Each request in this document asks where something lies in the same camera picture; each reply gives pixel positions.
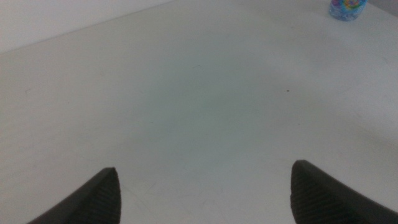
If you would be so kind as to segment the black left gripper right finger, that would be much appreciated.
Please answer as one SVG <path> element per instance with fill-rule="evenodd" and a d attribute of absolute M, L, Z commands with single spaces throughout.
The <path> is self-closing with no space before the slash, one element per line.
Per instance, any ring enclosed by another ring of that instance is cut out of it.
<path fill-rule="evenodd" d="M 290 207 L 299 224 L 397 224 L 397 212 L 365 197 L 306 160 L 292 166 Z"/>

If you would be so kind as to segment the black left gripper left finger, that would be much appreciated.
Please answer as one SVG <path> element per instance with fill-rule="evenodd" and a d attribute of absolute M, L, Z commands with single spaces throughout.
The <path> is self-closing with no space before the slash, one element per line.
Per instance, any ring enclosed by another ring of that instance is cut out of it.
<path fill-rule="evenodd" d="M 119 224 L 120 221 L 119 177 L 114 167 L 107 167 L 29 224 Z"/>

